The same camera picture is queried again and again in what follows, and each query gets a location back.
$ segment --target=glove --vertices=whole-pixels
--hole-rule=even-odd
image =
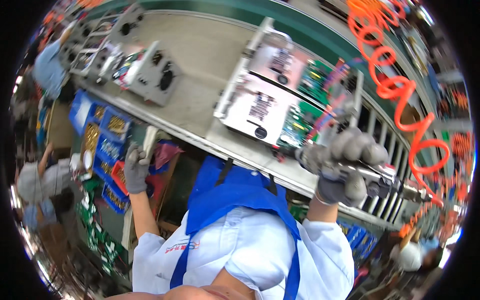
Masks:
[[[146,191],[147,184],[145,183],[145,178],[148,175],[149,165],[150,158],[146,157],[142,146],[132,143],[128,148],[125,167],[123,168],[125,187],[128,193],[138,194]]]
[[[316,196],[324,204],[338,202],[346,206],[358,206],[367,195],[365,179],[359,171],[348,173],[345,181],[330,180],[321,172],[324,166],[335,169],[340,160],[361,161],[370,166],[384,164],[387,150],[373,137],[358,128],[348,128],[338,134],[328,147],[310,144],[295,153],[300,165],[318,175]]]

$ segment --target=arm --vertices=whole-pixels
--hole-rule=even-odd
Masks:
[[[139,239],[146,232],[160,236],[146,192],[130,194],[130,203],[132,204],[133,223],[137,238]]]
[[[74,23],[70,23],[70,25],[62,32],[59,41],[60,41],[60,46],[63,46],[65,42],[68,40],[70,37],[70,34],[72,34],[72,29],[73,29]]]
[[[42,159],[38,163],[38,176],[40,178],[43,177],[45,170],[47,169],[48,157],[53,152],[53,144],[49,143],[45,148],[45,152],[43,153]]]
[[[415,235],[412,238],[412,242],[418,243],[420,240],[420,234],[421,234],[421,229],[417,229],[417,232],[415,232]]]
[[[417,228],[414,227],[412,228],[412,230],[403,238],[403,240],[400,242],[399,244],[399,247],[400,247],[400,250],[402,250],[403,248],[405,248],[405,246],[410,242],[410,240],[413,238],[413,236],[415,235],[415,233],[417,232]]]
[[[307,219],[309,221],[335,223],[337,215],[338,203],[332,205],[325,204],[318,191],[315,190],[315,195],[310,201],[310,207],[307,212]]]

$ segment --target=circuit board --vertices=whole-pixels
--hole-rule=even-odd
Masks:
[[[327,105],[329,91],[324,89],[324,84],[331,71],[331,68],[319,60],[308,60],[297,87],[298,91]]]
[[[292,105],[285,118],[277,146],[285,149],[300,148],[305,144],[308,133],[322,113],[321,110],[304,101],[298,105]]]

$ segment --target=white device casing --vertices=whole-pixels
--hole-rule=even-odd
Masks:
[[[159,51],[162,58],[155,65],[153,57]],[[170,75],[173,75],[172,81],[166,85],[166,76]],[[144,97],[145,101],[150,100],[160,106],[165,106],[180,80],[180,75],[181,70],[174,63],[169,51],[160,41],[155,41],[133,70],[130,68],[124,81],[130,91]]]

